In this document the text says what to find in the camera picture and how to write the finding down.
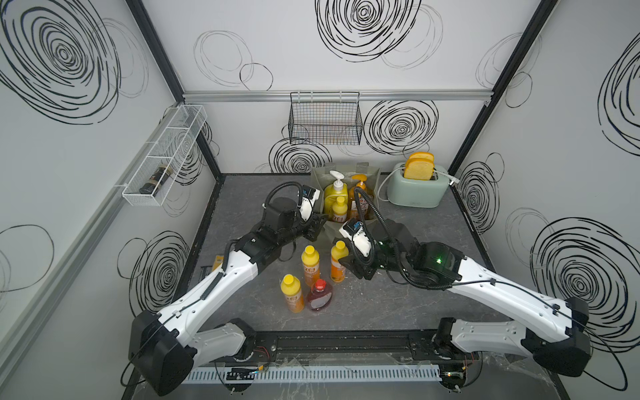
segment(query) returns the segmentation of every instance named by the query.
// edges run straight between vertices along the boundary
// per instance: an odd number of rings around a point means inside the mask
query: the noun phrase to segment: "mint green toaster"
[[[403,164],[397,163],[394,166],[394,170],[402,167]],[[435,164],[434,167],[440,172],[448,173],[440,165]],[[389,177],[389,185],[387,186],[389,201],[393,204],[407,207],[437,207],[449,186],[449,179],[438,173],[433,175],[434,177],[431,180],[405,179],[403,170],[395,171]]]

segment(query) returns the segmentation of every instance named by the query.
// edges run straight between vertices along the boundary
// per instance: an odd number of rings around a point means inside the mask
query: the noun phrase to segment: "gray countertop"
[[[222,254],[225,243],[240,237],[262,218],[264,198],[276,185],[288,180],[308,183],[309,176],[291,175],[230,175],[220,193],[197,266],[211,265]],[[283,189],[278,195],[295,195],[295,189]],[[482,258],[456,204],[447,190],[440,205],[434,209],[401,207],[380,204],[385,218],[404,223],[419,241],[446,243],[482,264]],[[426,291],[410,285],[391,282],[383,271],[371,281],[359,280],[349,271],[339,284],[330,279],[331,256],[320,250],[321,276],[333,285],[331,304],[320,312],[305,308],[294,314],[287,308],[280,281],[290,273],[303,282],[301,253],[308,245],[299,239],[297,249],[289,261],[276,261],[256,279],[242,286],[203,325],[202,330],[214,328],[232,318],[241,318],[255,330],[399,330],[436,328],[442,317],[469,321],[507,321],[497,311],[472,299],[449,291]],[[292,245],[282,250],[282,258],[291,254]],[[397,274],[395,279],[402,282]],[[196,268],[189,288],[200,279]]]

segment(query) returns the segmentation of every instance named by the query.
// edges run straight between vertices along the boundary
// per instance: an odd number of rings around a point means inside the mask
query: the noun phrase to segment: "wire basket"
[[[203,106],[182,104],[133,174],[122,196],[131,205],[162,205],[207,119]]]
[[[289,142],[359,145],[362,115],[359,92],[291,92]]]

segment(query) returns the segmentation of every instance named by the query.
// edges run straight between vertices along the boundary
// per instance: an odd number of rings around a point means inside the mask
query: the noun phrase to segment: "black wire basket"
[[[289,142],[359,145],[362,115],[358,92],[291,92]]]

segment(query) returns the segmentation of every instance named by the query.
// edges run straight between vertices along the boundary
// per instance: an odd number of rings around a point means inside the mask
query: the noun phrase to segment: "red cap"
[[[324,280],[324,279],[316,280],[316,289],[317,290],[323,291],[325,287],[326,287],[326,280]]]

